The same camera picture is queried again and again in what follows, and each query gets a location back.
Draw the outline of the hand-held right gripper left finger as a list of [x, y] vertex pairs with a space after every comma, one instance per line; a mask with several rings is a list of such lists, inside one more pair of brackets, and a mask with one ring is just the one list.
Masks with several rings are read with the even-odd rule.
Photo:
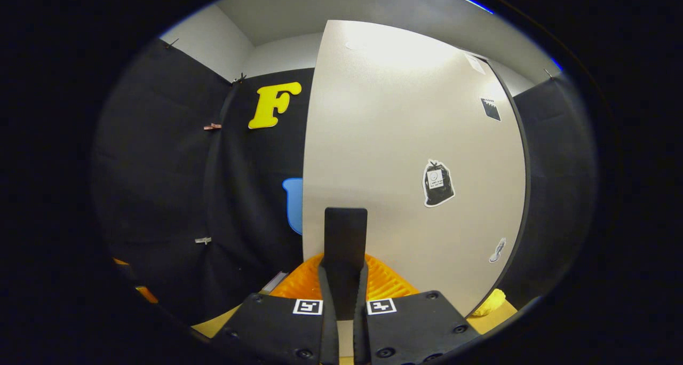
[[269, 292], [250, 294], [211, 338], [230, 364], [337, 364], [337, 320], [321, 267], [307, 259]]

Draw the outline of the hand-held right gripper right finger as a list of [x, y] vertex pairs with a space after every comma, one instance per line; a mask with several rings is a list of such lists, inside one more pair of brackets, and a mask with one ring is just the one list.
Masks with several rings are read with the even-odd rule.
[[388, 265], [366, 255], [354, 317], [356, 364], [444, 362], [480, 339], [444, 294], [419, 292]]

